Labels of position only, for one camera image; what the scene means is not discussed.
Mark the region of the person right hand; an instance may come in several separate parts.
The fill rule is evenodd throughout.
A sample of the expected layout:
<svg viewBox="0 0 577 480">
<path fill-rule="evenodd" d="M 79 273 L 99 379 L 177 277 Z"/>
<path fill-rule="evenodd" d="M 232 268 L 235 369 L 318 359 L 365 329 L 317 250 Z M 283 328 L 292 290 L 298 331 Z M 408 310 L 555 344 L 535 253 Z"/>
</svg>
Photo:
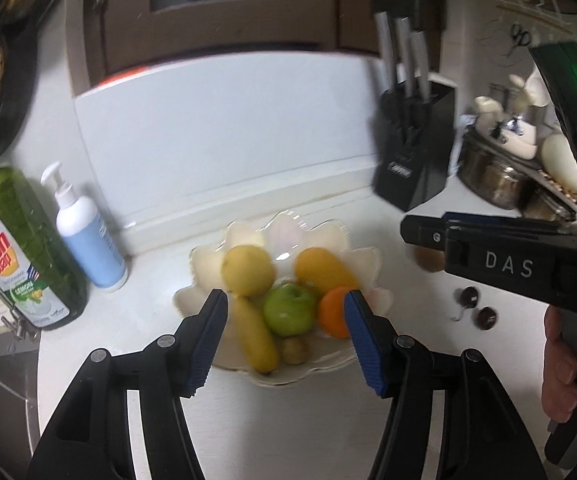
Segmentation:
<svg viewBox="0 0 577 480">
<path fill-rule="evenodd" d="M 577 407 L 577 359 L 562 339 L 562 317 L 556 307 L 550 306 L 546 310 L 543 324 L 546 343 L 541 405 L 548 417 L 563 424 Z"/>
</svg>

